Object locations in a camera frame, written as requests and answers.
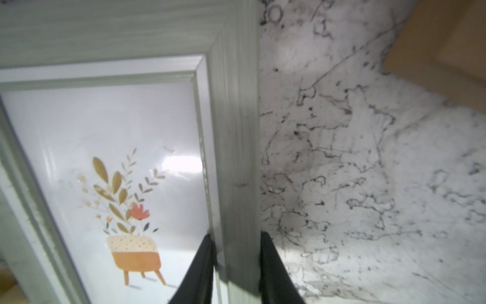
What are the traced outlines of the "grey-green picture frame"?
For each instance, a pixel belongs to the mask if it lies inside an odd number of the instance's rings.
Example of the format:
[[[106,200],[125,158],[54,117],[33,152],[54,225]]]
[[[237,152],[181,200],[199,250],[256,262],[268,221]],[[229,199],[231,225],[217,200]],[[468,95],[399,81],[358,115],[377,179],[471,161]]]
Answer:
[[[206,57],[230,303],[259,303],[256,1],[9,1],[1,67]]]

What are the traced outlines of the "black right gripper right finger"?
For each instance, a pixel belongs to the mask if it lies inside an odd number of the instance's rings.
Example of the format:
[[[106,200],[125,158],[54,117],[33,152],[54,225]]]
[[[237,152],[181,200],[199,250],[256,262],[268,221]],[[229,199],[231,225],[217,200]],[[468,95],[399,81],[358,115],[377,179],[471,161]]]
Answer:
[[[261,299],[264,304],[305,304],[278,255],[272,238],[261,233]]]

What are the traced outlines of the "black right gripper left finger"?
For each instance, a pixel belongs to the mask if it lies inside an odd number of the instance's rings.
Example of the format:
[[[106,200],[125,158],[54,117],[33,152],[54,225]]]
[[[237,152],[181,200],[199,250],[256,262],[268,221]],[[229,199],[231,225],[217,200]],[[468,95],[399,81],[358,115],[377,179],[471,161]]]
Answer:
[[[215,245],[207,234],[169,304],[211,304],[215,268]]]

